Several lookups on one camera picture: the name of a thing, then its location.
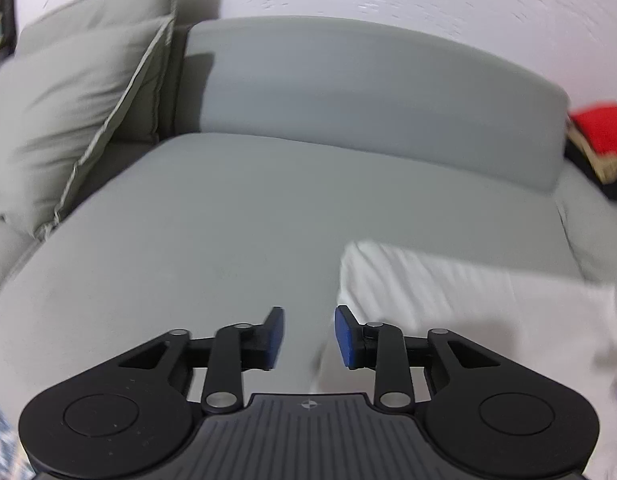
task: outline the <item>sofa seat cushion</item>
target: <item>sofa seat cushion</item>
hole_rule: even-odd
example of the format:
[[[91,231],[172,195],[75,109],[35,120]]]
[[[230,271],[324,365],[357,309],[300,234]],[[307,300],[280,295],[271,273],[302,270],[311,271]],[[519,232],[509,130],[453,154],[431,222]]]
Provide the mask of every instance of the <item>sofa seat cushion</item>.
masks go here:
[[[306,391],[332,337],[339,258],[371,238],[578,277],[553,200],[376,153],[231,134],[165,142],[92,196],[0,295],[0,405],[173,328],[195,337],[286,308],[253,391]],[[191,396],[201,392],[198,374]]]
[[[0,286],[17,261],[35,243],[35,238],[16,231],[0,219]]]

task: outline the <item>blue and white patterned fabric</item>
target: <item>blue and white patterned fabric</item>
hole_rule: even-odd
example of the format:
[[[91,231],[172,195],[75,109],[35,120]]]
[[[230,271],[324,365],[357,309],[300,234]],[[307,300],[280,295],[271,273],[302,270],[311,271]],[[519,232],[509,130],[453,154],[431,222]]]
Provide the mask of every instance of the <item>blue and white patterned fabric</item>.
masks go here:
[[[0,410],[0,480],[30,480],[35,476],[17,434]]]

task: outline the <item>red cloth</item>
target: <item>red cloth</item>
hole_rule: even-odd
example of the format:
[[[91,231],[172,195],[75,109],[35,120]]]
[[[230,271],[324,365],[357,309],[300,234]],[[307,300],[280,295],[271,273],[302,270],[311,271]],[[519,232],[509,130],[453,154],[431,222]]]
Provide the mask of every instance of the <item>red cloth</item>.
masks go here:
[[[598,104],[571,114],[592,149],[603,155],[617,154],[617,103]]]

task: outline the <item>gray fabric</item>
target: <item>gray fabric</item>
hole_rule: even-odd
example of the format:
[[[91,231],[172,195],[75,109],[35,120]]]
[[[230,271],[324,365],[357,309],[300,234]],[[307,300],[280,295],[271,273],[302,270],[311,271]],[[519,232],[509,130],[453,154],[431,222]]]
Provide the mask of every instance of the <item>gray fabric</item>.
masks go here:
[[[168,67],[164,75],[164,82],[159,97],[159,137],[168,139],[175,135],[175,107],[177,105],[177,92],[180,87],[182,76],[182,63],[186,40],[191,27],[178,26],[173,30],[171,40],[171,52],[168,59]]]
[[[77,0],[25,27],[15,53],[31,54],[67,36],[167,15],[175,17],[175,0]],[[165,36],[156,45],[159,54],[152,58],[132,106],[117,127],[116,139],[157,142],[159,89],[168,62],[169,42],[169,36]]]
[[[567,101],[514,64],[420,32],[244,18],[191,29],[176,130],[400,155],[550,190]]]
[[[617,203],[609,202],[570,162],[554,196],[583,276],[592,282],[617,283]]]
[[[73,208],[79,206],[106,183],[117,177],[153,149],[144,142],[109,142],[102,156],[88,173],[75,196]]]
[[[0,285],[18,259],[34,243],[33,237],[16,231],[0,220]]]
[[[332,337],[339,257],[365,238],[579,276],[550,197],[375,153],[175,137],[82,204],[2,290],[0,405],[15,420],[40,390],[150,337],[211,336],[272,305],[287,309],[282,354],[275,371],[245,374],[246,391],[303,391]]]
[[[0,218],[34,236],[57,225],[138,90],[157,18],[71,36],[0,70]]]

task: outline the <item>crosshair logo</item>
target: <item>crosshair logo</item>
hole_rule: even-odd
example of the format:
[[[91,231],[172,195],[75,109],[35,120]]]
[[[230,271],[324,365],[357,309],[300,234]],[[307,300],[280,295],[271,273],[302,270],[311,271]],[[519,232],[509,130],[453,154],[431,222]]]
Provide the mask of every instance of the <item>crosshair logo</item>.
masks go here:
[[[306,399],[304,402],[300,404],[300,406],[307,410],[313,410],[317,406],[319,406],[319,403],[315,402],[313,399]]]

